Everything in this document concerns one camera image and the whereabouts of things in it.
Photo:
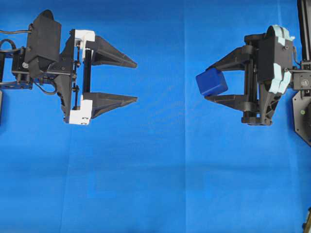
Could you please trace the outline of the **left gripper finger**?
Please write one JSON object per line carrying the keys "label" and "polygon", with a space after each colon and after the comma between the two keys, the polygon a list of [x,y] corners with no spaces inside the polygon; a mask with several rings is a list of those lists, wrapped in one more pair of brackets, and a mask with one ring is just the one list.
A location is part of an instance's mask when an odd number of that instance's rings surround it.
{"label": "left gripper finger", "polygon": [[105,39],[95,36],[95,41],[87,41],[86,48],[93,50],[92,62],[93,66],[112,65],[120,67],[136,68],[137,63],[131,60],[127,55],[123,54]]}
{"label": "left gripper finger", "polygon": [[84,93],[85,100],[92,101],[91,119],[113,109],[126,106],[137,101],[137,97],[114,95],[108,93]]}

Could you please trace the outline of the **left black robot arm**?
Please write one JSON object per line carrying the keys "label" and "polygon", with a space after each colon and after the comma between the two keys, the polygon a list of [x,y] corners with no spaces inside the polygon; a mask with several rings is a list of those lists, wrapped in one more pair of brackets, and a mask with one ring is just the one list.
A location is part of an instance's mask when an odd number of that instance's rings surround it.
{"label": "left black robot arm", "polygon": [[136,97],[90,91],[91,67],[112,65],[136,68],[137,64],[118,51],[106,40],[89,30],[71,30],[58,62],[52,62],[43,69],[39,59],[25,61],[26,48],[1,50],[0,68],[4,69],[5,59],[12,59],[12,74],[15,80],[1,82],[1,89],[41,88],[52,85],[61,100],[64,122],[87,125],[101,114],[124,107],[137,101]]}

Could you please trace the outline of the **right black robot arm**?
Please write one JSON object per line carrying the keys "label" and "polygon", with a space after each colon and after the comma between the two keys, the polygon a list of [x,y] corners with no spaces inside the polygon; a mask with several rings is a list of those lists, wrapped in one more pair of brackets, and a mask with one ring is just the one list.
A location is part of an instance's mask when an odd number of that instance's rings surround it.
{"label": "right black robot arm", "polygon": [[[309,64],[293,66],[293,42],[276,34],[253,34],[205,72],[196,76],[200,93],[208,101],[243,112],[242,123],[271,125],[277,104],[288,88],[306,92],[311,88]],[[224,71],[244,71],[244,94],[223,95],[228,87]]]}

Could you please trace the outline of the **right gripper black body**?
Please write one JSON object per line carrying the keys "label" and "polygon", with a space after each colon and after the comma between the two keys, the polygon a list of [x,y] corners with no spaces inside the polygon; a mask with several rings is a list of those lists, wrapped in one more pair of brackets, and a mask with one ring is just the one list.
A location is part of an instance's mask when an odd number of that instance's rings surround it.
{"label": "right gripper black body", "polygon": [[259,44],[266,38],[266,33],[244,37],[244,47],[252,52],[249,60],[244,63],[244,95],[246,104],[252,109],[243,112],[241,121],[252,126],[270,126],[281,97],[280,94],[268,92],[270,81],[259,80]]}

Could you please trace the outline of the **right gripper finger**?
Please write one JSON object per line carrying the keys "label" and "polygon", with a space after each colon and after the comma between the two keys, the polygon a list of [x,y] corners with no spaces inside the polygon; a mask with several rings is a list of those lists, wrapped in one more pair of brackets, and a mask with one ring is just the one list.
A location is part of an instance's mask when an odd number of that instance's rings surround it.
{"label": "right gripper finger", "polygon": [[232,109],[242,112],[257,112],[257,101],[250,101],[249,95],[220,95],[220,96],[205,96],[205,99],[217,104],[222,104]]}
{"label": "right gripper finger", "polygon": [[206,71],[212,68],[215,68],[219,71],[245,70],[246,67],[253,71],[254,65],[251,65],[251,61],[254,61],[253,55],[253,46],[244,45],[242,47],[238,47],[220,59],[218,62],[209,66]]}

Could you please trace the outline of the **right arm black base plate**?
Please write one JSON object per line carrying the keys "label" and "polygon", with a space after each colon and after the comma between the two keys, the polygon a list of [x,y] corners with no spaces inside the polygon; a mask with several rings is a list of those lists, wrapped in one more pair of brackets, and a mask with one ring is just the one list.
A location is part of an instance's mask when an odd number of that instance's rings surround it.
{"label": "right arm black base plate", "polygon": [[311,145],[311,91],[299,90],[293,100],[294,130]]}

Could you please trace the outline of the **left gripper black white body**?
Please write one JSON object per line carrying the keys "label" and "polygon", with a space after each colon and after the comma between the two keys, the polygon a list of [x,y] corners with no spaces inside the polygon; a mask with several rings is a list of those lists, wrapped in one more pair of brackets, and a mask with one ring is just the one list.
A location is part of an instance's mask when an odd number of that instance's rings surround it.
{"label": "left gripper black white body", "polygon": [[92,100],[81,96],[81,104],[71,108],[72,93],[75,93],[75,102],[78,100],[79,87],[76,85],[76,69],[80,65],[80,55],[74,59],[74,49],[82,54],[82,60],[89,65],[92,58],[92,50],[86,48],[87,42],[95,41],[95,33],[90,30],[70,31],[70,37],[65,48],[60,54],[60,73],[54,78],[57,95],[61,100],[61,109],[64,113],[64,121],[68,124],[88,125],[91,119]]}

